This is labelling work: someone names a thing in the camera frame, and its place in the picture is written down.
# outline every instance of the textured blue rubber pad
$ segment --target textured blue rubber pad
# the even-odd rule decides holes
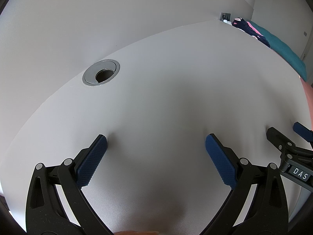
[[[236,169],[212,135],[207,136],[205,140],[205,148],[224,184],[229,185],[231,189],[234,189],[237,185]]]
[[[313,141],[313,133],[311,130],[300,124],[299,122],[294,123],[293,126],[294,132],[299,134],[302,138],[304,138],[307,142]]]
[[[78,188],[88,185],[107,147],[106,137],[102,135],[76,170],[76,185]]]

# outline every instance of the teal pillow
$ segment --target teal pillow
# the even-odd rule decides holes
[[[289,48],[289,46],[282,42],[275,35],[271,34],[269,31],[264,29],[261,26],[258,26],[256,23],[249,21],[251,25],[262,34],[267,41],[269,42],[271,49],[276,51],[281,55],[295,71],[306,81],[306,65],[303,61]]]

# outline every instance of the pink fabric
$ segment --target pink fabric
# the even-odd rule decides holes
[[[308,101],[308,106],[309,106],[309,112],[310,112],[310,117],[311,117],[311,128],[310,130],[313,129],[313,88],[306,82],[304,82],[303,79],[301,79],[302,85],[304,92],[306,93],[306,100]]]
[[[247,21],[248,25],[253,29],[253,31],[255,31],[257,34],[263,36],[262,34],[260,34],[260,32],[258,30],[256,30],[251,24],[249,21]]]

